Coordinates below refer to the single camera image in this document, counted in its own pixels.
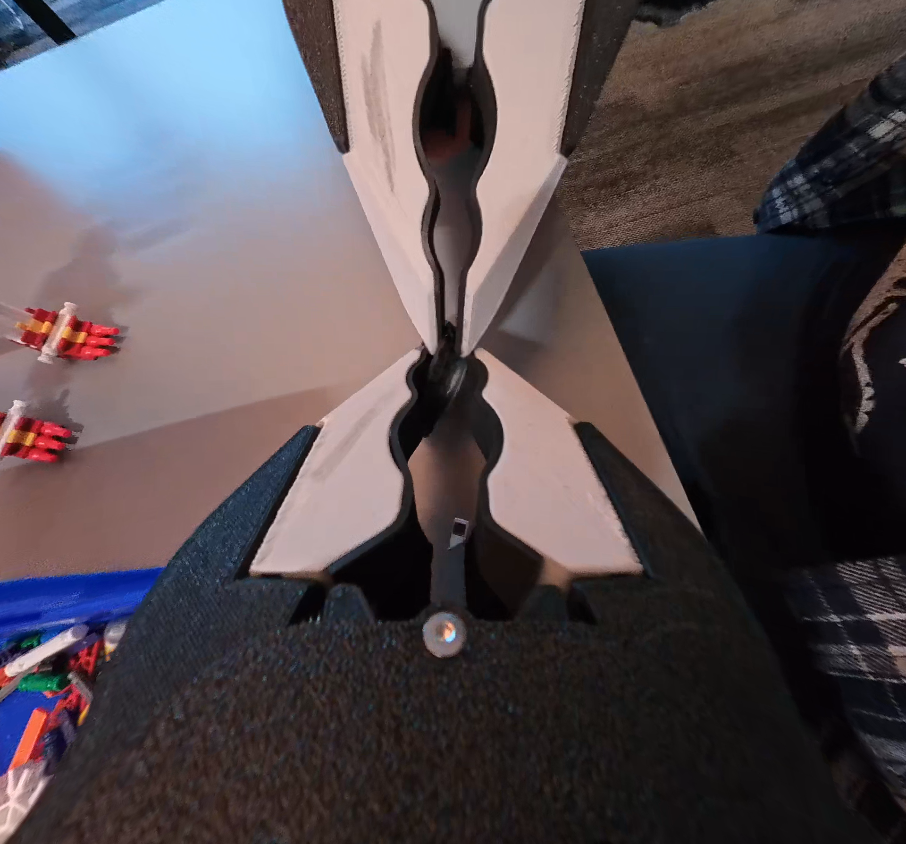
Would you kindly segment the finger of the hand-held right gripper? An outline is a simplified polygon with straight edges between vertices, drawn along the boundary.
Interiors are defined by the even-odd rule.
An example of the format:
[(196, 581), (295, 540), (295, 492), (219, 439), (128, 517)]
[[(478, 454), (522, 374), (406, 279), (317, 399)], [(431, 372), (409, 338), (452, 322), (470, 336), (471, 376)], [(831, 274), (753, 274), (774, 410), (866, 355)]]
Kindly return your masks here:
[(414, 328), (435, 354), (443, 279), (431, 249), (436, 181), (419, 117), (436, 64), (428, 0), (332, 0), (348, 150), (344, 166)]
[(478, 245), (462, 282), (459, 353), (479, 346), (562, 173), (585, 0), (488, 0), (477, 75), (492, 92), (473, 197)]

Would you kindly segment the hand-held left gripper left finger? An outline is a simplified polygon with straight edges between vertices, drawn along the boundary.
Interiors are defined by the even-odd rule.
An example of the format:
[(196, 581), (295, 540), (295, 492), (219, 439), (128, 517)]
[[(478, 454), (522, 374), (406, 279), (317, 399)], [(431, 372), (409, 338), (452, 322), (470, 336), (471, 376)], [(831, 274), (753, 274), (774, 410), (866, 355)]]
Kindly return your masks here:
[(432, 545), (409, 458), (423, 426), (423, 347), (402, 355), (316, 425), (249, 564), (255, 578), (355, 586), (374, 615), (407, 620), (431, 598)]

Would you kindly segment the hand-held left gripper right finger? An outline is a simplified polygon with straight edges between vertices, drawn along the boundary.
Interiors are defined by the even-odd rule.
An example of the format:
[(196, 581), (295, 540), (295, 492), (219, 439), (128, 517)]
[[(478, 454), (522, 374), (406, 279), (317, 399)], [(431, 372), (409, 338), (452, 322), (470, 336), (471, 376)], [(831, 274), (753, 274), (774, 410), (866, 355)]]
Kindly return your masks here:
[(492, 353), (468, 358), (463, 390), (484, 458), (466, 544), (468, 608), (513, 619), (538, 589), (640, 577), (644, 566), (588, 451), (603, 441)]

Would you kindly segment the black rubber toy tyre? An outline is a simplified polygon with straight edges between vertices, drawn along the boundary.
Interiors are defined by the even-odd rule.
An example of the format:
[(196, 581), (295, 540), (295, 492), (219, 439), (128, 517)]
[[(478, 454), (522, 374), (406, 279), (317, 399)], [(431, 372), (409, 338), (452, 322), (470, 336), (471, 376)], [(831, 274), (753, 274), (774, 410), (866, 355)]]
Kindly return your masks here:
[(468, 370), (468, 360), (458, 353), (457, 329), (447, 321), (441, 331), (437, 351), (429, 357), (419, 391), (423, 439), (434, 432), (441, 417), (455, 401)]

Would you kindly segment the blue plastic parts bin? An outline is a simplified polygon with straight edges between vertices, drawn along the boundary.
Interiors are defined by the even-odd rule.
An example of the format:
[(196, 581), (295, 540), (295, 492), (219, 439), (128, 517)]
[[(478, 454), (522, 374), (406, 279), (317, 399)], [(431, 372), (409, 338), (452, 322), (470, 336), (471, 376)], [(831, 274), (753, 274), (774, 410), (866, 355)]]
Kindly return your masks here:
[(1, 587), (1, 644), (19, 635), (58, 634), (73, 625), (103, 624), (128, 618), (162, 572), (147, 569), (25, 578)]

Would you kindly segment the red yellow toy foot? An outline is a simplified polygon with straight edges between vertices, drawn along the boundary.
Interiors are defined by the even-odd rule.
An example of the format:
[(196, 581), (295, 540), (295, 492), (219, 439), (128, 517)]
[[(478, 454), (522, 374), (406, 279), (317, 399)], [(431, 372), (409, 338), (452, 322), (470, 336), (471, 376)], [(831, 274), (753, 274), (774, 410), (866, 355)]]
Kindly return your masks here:
[(74, 303), (59, 309), (2, 305), (2, 339), (37, 353), (38, 362), (94, 362), (112, 355), (120, 330), (78, 317)]
[(14, 401), (1, 412), (1, 459), (55, 464), (76, 441), (68, 428), (29, 416), (27, 403)]

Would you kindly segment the pile of colourful toy pieces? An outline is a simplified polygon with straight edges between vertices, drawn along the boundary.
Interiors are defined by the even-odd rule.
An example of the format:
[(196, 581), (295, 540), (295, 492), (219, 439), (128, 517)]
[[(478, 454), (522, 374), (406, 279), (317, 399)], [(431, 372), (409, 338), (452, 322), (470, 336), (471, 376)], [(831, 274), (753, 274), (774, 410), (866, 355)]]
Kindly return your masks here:
[(1, 841), (9, 842), (72, 748), (128, 618), (19, 635), (2, 646)]

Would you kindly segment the person's right hand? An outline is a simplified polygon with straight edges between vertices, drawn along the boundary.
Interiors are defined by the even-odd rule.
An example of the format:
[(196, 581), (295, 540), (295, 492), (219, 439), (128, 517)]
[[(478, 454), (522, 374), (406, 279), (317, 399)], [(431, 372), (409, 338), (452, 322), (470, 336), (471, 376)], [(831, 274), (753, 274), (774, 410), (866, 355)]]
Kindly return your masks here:
[(423, 111), (420, 139), (425, 157), (432, 166), (483, 147), (484, 114), (470, 81), (445, 86), (432, 105)]

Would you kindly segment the wooden top desk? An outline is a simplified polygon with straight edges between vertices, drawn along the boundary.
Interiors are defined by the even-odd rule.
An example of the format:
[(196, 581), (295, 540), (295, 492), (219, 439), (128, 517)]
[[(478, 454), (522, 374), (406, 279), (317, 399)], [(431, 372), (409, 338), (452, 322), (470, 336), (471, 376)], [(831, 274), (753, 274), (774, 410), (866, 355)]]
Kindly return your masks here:
[(11, 1), (56, 45), (63, 45), (77, 38), (74, 31), (62, 21), (44, 0)]

